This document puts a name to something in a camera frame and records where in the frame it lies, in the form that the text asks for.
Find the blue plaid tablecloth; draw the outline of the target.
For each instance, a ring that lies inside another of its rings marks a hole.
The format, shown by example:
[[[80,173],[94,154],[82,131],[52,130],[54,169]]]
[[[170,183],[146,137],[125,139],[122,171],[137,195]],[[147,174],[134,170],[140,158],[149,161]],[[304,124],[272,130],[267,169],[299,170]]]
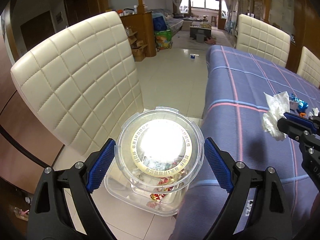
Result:
[[[303,170],[298,142],[276,141],[263,130],[269,109],[265,93],[295,94],[319,109],[319,89],[297,74],[256,55],[214,45],[206,55],[208,82],[201,130],[236,161],[250,168],[276,169],[289,204],[293,235],[309,220],[318,190]],[[202,167],[185,194],[169,239],[203,239],[220,213],[227,191],[204,158]]]

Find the clear plastic trash bin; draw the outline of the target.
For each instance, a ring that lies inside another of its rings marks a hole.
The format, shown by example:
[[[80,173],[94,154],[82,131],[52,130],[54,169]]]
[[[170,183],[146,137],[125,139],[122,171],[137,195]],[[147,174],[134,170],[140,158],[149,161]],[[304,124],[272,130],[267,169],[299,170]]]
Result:
[[[108,193],[117,199],[162,217],[170,217],[178,214],[188,190],[186,186],[178,191],[166,194],[159,202],[152,200],[150,197],[151,193],[140,190],[130,184],[129,180],[125,178],[118,168],[115,160],[112,160],[108,168],[104,178],[104,185]]]

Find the white tissue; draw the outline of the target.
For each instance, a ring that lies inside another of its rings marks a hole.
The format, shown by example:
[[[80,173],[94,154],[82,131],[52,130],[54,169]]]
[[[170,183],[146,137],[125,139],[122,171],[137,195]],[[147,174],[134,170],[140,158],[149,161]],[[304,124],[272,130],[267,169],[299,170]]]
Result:
[[[276,141],[283,141],[286,134],[278,128],[278,121],[285,118],[284,113],[290,111],[289,95],[287,92],[281,92],[274,96],[264,93],[269,110],[263,114],[262,127]]]

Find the white crumpled paper ball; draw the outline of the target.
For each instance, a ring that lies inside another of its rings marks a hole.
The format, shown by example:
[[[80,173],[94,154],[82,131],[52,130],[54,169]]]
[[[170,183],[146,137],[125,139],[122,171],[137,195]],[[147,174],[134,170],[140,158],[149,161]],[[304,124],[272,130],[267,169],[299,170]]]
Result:
[[[311,111],[308,113],[308,117],[318,116],[318,115],[319,115],[319,109],[318,108],[312,108]]]

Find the cream quilted chair far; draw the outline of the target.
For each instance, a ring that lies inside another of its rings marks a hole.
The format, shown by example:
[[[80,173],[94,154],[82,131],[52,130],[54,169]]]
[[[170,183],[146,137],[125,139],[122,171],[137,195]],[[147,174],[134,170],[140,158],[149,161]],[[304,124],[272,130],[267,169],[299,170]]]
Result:
[[[270,24],[241,14],[235,48],[285,67],[290,52],[290,36]]]

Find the wooden divider cabinet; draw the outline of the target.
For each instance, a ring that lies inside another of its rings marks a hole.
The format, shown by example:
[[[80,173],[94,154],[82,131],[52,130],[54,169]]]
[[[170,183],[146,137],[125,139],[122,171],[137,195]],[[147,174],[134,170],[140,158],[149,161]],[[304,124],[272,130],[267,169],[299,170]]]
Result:
[[[145,12],[143,14],[133,14],[121,16],[124,27],[131,28],[133,32],[137,32],[137,39],[147,44],[146,57],[156,56],[156,44],[153,31],[152,13]]]

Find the colourful woven bag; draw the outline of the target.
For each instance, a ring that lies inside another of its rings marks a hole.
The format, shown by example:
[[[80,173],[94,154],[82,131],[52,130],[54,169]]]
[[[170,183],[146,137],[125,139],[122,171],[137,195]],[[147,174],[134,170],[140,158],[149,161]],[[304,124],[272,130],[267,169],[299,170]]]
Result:
[[[172,48],[172,31],[170,29],[165,31],[155,31],[154,35],[157,51]]]

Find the cardboard boxes pile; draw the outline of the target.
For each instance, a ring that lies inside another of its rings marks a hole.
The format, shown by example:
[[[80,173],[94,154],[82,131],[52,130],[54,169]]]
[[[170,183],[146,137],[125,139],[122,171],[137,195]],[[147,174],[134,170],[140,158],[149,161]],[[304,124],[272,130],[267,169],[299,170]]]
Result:
[[[131,46],[132,55],[137,62],[141,62],[146,58],[147,44],[142,40],[138,40],[137,31],[132,32],[128,35],[128,41]]]

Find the dark coffee table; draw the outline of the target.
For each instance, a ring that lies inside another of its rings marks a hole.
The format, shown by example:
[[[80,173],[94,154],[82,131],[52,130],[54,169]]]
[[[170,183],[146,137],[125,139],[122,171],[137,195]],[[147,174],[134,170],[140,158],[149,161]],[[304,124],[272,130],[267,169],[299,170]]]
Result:
[[[207,21],[194,21],[190,25],[189,36],[196,38],[197,34],[202,34],[206,38],[212,36],[212,25]]]

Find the grey sofa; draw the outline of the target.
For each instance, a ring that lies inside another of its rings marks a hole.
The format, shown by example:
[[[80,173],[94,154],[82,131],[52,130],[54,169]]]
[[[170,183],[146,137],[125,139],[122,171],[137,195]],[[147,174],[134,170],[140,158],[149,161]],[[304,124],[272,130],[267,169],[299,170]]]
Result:
[[[173,13],[168,9],[151,9],[153,18],[162,16],[167,27],[171,30],[174,36],[182,27],[184,20],[182,18],[174,18]]]

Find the blue foil snack wrapper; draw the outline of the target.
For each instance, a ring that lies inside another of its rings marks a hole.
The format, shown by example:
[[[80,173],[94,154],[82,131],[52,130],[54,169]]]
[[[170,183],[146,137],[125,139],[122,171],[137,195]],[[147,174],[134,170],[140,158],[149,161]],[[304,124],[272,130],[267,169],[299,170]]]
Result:
[[[307,102],[297,98],[293,93],[289,95],[289,102],[290,109],[298,113],[305,113],[309,106]]]

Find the cream quilted chair right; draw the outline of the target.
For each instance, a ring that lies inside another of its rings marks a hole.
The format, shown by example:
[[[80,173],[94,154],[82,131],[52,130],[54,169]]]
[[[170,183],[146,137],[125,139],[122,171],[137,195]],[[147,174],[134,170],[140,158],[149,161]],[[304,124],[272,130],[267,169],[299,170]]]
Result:
[[[320,60],[305,46],[302,48],[297,74],[319,88]]]

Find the round clear plastic lid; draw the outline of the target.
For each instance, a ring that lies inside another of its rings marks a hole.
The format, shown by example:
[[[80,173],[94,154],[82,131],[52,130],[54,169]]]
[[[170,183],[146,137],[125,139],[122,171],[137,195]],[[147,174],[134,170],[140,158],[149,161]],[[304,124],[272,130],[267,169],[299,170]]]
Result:
[[[136,113],[116,142],[117,167],[133,188],[166,194],[187,187],[204,160],[199,126],[169,107]]]

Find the cream quilted chair left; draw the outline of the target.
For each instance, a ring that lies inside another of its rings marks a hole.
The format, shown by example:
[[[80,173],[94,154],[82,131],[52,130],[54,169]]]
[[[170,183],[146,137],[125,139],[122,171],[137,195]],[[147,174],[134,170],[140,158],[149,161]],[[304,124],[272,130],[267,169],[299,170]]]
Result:
[[[64,144],[54,168],[70,168],[117,139],[125,121],[144,111],[125,28],[106,12],[45,39],[11,68],[37,119]]]

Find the cream quilted chair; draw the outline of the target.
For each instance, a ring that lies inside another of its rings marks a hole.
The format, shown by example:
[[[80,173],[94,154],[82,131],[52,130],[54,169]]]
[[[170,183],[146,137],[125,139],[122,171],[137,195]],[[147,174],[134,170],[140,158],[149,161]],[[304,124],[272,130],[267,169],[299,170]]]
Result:
[[[45,39],[11,68],[37,119],[64,144],[54,168],[70,168],[117,139],[125,121],[144,111],[125,28],[106,12]]]
[[[235,48],[285,67],[290,52],[290,36],[270,24],[241,14]]]
[[[302,48],[297,74],[319,88],[320,60],[305,46]]]

